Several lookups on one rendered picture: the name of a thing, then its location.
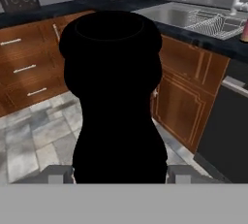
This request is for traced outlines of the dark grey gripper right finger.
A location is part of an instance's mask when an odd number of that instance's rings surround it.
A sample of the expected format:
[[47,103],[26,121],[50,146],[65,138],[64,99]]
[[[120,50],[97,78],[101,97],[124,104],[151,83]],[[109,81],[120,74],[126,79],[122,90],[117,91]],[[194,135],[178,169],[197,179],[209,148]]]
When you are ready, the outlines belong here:
[[222,181],[200,174],[189,165],[169,165],[167,183],[173,184],[222,184]]

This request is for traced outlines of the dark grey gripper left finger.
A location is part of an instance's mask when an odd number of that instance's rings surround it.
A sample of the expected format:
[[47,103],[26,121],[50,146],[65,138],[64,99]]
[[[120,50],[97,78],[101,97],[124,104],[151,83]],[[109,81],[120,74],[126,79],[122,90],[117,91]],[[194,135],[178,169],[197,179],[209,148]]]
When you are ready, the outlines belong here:
[[74,182],[72,174],[70,165],[49,165],[37,175],[19,179],[15,184],[70,184]]

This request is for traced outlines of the wooden panel under sink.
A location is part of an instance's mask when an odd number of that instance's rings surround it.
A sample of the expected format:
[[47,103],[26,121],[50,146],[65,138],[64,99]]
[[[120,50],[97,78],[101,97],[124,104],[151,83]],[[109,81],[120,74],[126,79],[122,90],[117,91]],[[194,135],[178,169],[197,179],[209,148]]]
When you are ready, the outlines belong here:
[[162,40],[160,58],[163,66],[204,91],[216,95],[230,59],[165,35]]

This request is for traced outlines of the red bottle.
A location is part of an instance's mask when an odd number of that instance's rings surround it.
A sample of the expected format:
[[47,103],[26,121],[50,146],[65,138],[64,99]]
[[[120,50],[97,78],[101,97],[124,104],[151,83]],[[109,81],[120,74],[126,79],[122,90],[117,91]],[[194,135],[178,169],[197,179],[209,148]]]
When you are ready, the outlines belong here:
[[242,34],[240,36],[240,41],[243,43],[248,43],[248,18],[245,22],[244,29],[243,29]]

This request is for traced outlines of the steel sink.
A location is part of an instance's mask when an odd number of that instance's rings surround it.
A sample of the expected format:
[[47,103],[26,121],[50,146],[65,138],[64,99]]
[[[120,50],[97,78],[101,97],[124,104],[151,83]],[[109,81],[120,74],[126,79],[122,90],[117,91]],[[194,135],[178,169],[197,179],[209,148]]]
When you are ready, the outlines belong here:
[[[208,8],[197,5],[169,2],[149,8],[136,10],[136,14],[150,18],[166,25],[174,26],[177,28],[185,29],[188,17],[192,11],[202,10],[212,13],[226,14],[231,16],[228,10]],[[245,18],[247,20],[248,14],[236,13],[235,17]]]

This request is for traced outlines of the black dishwasher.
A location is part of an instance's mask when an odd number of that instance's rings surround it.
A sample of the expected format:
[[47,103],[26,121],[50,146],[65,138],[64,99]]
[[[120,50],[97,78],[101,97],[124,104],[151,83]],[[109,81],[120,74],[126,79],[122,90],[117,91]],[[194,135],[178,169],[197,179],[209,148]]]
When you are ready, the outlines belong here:
[[[231,60],[225,76],[245,83],[248,62]],[[248,98],[219,87],[194,160],[224,182],[248,183]]]

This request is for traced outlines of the wooden cupboard door with trim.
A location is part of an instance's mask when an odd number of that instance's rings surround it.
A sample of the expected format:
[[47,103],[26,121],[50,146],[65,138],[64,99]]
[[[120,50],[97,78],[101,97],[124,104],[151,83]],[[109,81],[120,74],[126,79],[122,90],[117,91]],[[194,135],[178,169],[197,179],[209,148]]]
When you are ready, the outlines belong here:
[[179,142],[195,152],[207,95],[188,81],[166,71],[163,71],[155,94],[153,117]]

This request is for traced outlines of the wooden drawer front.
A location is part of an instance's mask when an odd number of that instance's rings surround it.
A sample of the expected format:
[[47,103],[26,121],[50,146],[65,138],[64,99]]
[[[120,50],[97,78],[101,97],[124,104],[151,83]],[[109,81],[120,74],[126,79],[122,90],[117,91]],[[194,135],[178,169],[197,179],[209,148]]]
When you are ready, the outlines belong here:
[[[36,68],[14,74],[14,70],[33,64],[37,65]],[[46,51],[0,59],[0,84],[3,86],[52,74],[52,61]]]
[[43,21],[37,21],[0,29],[0,43],[21,39],[19,43],[0,46],[0,59],[26,55],[29,52],[35,53],[44,49],[46,40],[43,26]]
[[[47,88],[46,91],[27,97],[27,93],[44,87]],[[0,86],[0,116],[30,107],[67,91],[64,80],[58,75]]]

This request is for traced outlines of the black round-topped object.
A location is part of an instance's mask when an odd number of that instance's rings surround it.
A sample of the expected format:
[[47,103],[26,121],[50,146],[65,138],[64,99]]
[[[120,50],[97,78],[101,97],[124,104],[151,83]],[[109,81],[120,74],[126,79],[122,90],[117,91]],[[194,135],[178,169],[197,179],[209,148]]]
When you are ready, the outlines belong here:
[[150,110],[162,78],[161,48],[155,23],[131,12],[95,12],[62,31],[64,81],[82,112],[76,182],[165,182],[168,154]]

